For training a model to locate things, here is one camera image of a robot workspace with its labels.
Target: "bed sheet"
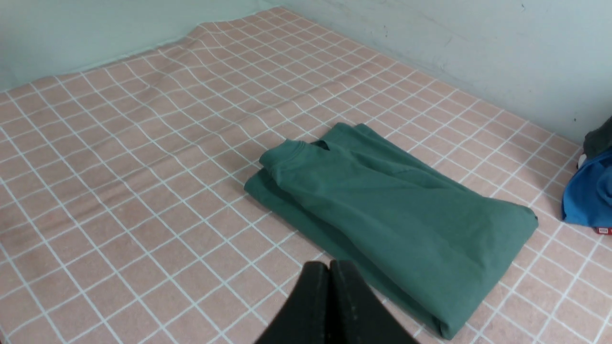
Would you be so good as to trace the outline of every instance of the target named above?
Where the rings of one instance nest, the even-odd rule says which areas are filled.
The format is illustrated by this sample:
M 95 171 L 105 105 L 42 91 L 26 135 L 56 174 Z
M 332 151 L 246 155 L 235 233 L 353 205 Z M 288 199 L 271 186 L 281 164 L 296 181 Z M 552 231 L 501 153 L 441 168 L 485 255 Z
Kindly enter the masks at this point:
M 0 341 L 254 341 L 301 265 L 330 257 L 244 182 L 337 122 L 539 216 L 453 343 L 610 338 L 611 238 L 558 220 L 577 144 L 276 8 L 0 93 Z

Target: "black object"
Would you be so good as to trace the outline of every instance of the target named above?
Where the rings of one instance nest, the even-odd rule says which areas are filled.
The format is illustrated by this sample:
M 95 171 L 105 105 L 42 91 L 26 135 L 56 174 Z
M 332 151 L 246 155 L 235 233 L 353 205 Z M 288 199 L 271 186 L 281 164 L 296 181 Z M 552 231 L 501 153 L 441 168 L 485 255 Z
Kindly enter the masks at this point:
M 304 264 L 283 308 L 256 344 L 418 344 L 350 261 Z
M 612 147 L 612 117 L 601 127 L 589 132 L 584 137 L 584 153 L 587 159 L 593 159 Z

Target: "pink checkered sheet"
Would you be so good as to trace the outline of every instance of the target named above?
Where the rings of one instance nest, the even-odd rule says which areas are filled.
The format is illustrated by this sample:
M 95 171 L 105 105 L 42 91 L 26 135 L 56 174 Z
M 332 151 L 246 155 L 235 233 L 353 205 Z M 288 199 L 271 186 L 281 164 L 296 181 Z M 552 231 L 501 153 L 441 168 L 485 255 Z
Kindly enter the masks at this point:
M 452 343 L 611 342 L 612 237 L 558 220 L 578 145 L 282 8 L 0 93 L 0 340 L 252 343 L 331 257 L 243 184 L 337 122 L 539 216 Z

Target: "pile of clothes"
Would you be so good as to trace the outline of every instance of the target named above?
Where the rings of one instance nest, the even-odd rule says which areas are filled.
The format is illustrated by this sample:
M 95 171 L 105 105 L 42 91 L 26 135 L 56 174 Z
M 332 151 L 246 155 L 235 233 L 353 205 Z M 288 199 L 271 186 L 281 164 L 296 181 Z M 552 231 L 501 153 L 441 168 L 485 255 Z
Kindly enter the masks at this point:
M 565 188 L 563 220 L 612 235 L 612 118 L 584 138 L 578 171 Z

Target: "dark green cloth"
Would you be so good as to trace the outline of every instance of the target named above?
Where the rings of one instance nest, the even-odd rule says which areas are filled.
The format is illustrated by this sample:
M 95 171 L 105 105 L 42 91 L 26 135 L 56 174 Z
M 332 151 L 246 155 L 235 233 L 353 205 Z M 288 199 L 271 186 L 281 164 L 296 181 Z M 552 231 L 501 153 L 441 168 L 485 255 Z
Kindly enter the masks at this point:
M 366 125 L 264 153 L 245 190 L 444 338 L 452 338 L 537 227 Z
M 587 159 L 593 159 L 612 147 L 612 117 L 601 127 L 589 132 L 584 137 L 584 153 Z

